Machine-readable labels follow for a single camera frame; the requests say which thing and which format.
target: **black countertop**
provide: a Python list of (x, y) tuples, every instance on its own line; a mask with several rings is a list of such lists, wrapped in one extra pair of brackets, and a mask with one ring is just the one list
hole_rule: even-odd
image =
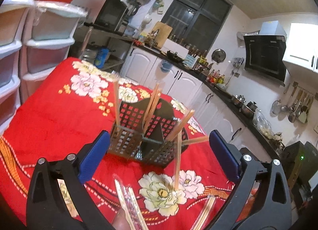
[(140, 48), (141, 50), (144, 50), (146, 52), (149, 52), (152, 55), (157, 56), (158, 58), (168, 61), (169, 63), (171, 63), (172, 65), (176, 66), (177, 68), (185, 71), (186, 73), (194, 76), (195, 78), (197, 78), (198, 80), (200, 80), (203, 84), (205, 84), (213, 93), (215, 93), (225, 104), (226, 106), (236, 115), (236, 117), (244, 124), (244, 126), (246, 126), (250, 132), (255, 136), (255, 138), (257, 138), (257, 140), (260, 142), (260, 144), (263, 146), (263, 148), (265, 149), (265, 151), (268, 153), (268, 155), (272, 158), (272, 159), (279, 159), (279, 155), (276, 152), (277, 148), (275, 146), (273, 146), (272, 144), (270, 144), (268, 142), (268, 140), (255, 128), (252, 120), (248, 119), (247, 117), (245, 117), (244, 114), (242, 114), (239, 111), (239, 108), (237, 108), (229, 99), (229, 97), (221, 90), (219, 90), (215, 84), (212, 84), (206, 80), (202, 80), (199, 77), (199, 74), (194, 72), (193, 70), (188, 69), (187, 67), (185, 67), (182, 63), (177, 63), (175, 61), (172, 61), (171, 59), (169, 59), (167, 56), (161, 54), (158, 50), (155, 49), (151, 49), (149, 47), (146, 46), (136, 46), (137, 48)]

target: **red cloth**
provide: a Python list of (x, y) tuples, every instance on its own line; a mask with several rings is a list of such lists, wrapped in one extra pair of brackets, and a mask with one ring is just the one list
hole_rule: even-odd
[[(94, 102), (98, 98), (93, 99), (89, 94), (79, 96), (73, 89), (76, 89), (80, 69), (74, 64), (78, 65), (79, 60), (68, 58), (56, 67), (39, 89), (17, 110), (10, 127), (0, 140), (2, 160), (0, 192), (24, 223), (27, 190), (37, 160), (40, 157), (45, 157), (48, 161), (61, 160), (69, 153), (77, 153), (84, 144), (91, 143), (101, 130), (111, 132), (112, 129), (113, 84), (108, 82), (107, 88), (100, 87), (101, 92), (109, 91), (104, 102), (101, 100), (99, 103)], [(151, 93), (151, 90), (135, 86), (130, 82), (124, 83), (122, 87), (137, 93), (139, 100)], [(168, 102), (172, 100), (167, 95), (162, 95), (162, 98)], [(183, 114), (180, 111), (174, 109), (174, 112), (176, 117), (182, 118)], [(186, 131), (189, 138), (203, 136), (200, 128), (196, 130), (189, 124)], [(191, 175), (195, 172), (196, 178), (192, 181), (195, 181), (198, 193), (195, 194), (193, 191), (195, 188), (192, 188), (190, 195), (198, 196), (187, 198), (185, 204), (179, 201), (177, 212), (169, 217), (162, 215), (158, 209), (149, 211), (146, 208), (147, 202), (141, 191), (140, 179), (149, 172), (172, 177), (173, 162), (165, 169), (161, 169), (107, 154), (98, 166), (93, 179), (86, 183), (86, 188), (91, 192), (101, 212), (111, 222), (120, 207), (113, 181), (115, 173), (124, 185), (130, 184), (133, 187), (149, 229), (188, 230), (200, 214), (207, 195), (213, 194), (217, 197), (211, 214), (214, 216), (230, 194), (233, 184), (228, 182), (208, 143), (189, 146), (182, 153), (181, 170)], [(199, 190), (202, 188), (200, 184), (204, 186), (203, 193)]]

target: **kitchen cabinet door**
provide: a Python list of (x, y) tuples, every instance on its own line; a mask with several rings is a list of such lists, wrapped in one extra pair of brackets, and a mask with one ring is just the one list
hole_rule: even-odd
[(219, 113), (211, 124), (211, 130), (217, 129), (227, 143), (232, 143), (242, 134), (245, 126), (232, 113), (229, 108), (225, 108)]
[(144, 85), (156, 59), (156, 56), (139, 48), (134, 48), (126, 58), (120, 75)]
[(160, 69), (161, 62), (162, 60), (157, 58), (155, 64), (149, 72), (144, 86), (150, 89), (154, 89), (156, 83), (159, 83), (160, 88), (162, 88), (162, 93), (168, 94), (170, 88), (177, 79), (178, 75), (180, 75), (181, 69), (172, 66), (169, 72), (162, 72), (162, 70)]
[(202, 84), (198, 91), (195, 93), (189, 105), (189, 108), (195, 110), (194, 116), (197, 120), (204, 112), (204, 106), (206, 105), (208, 98), (212, 94), (213, 92), (205, 84)]
[(213, 92), (207, 98), (205, 105), (197, 118), (197, 121), (205, 131), (205, 133), (210, 134), (215, 128), (215, 119), (218, 114), (220, 114), (225, 108), (225, 103), (218, 98)]
[(271, 157), (248, 128), (246, 128), (241, 135), (235, 138), (231, 144), (236, 146), (238, 150), (244, 147), (248, 148), (249, 151), (251, 151), (252, 154), (262, 162), (271, 162)]
[(292, 23), (283, 61), (314, 70), (318, 26)]
[(168, 95), (188, 106), (201, 85), (202, 82), (197, 78), (181, 71)]

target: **red tablecloth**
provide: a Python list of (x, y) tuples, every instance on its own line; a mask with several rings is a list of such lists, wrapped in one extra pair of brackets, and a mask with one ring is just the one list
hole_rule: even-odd
[[(150, 93), (151, 90), (134, 82), (120, 80), (119, 94), (125, 101), (136, 102)], [(174, 106), (175, 116), (182, 118), (185, 107), (167, 95), (162, 98)], [(101, 130), (110, 132), (114, 122), (113, 101), (109, 73), (68, 58), (17, 110), (0, 139), (0, 192), (20, 220), (25, 222), (26, 197), (37, 160), (63, 159), (91, 143)], [(204, 134), (193, 118), (186, 131), (189, 138)], [(179, 195), (171, 193), (173, 163), (161, 169), (107, 154), (85, 187), (109, 221), (120, 208), (114, 173), (124, 185), (133, 187), (149, 229), (188, 230), (207, 195), (217, 197), (214, 216), (233, 188), (208, 143), (191, 145), (182, 154)]]

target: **drawer handle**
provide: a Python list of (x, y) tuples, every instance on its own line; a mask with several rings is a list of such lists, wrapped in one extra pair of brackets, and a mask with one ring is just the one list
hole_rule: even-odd
[(176, 77), (178, 76), (178, 73), (179, 73), (179, 71), (177, 72), (177, 74), (175, 75), (175, 77), (174, 77), (174, 78), (176, 78)]
[(208, 99), (209, 95), (211, 95), (211, 94), (208, 94), (208, 95), (206, 96), (206, 101), (207, 101), (207, 99)]
[[(210, 98), (213, 97), (213, 96), (214, 96), (214, 95), (211, 95)], [(210, 98), (208, 99), (208, 103), (210, 103), (210, 102), (209, 102), (209, 101), (210, 101)]]
[(231, 140), (234, 140), (235, 135), (236, 135), (239, 131), (241, 131), (241, 130), (242, 130), (242, 128), (239, 128), (236, 132), (234, 132), (234, 134), (233, 134)]

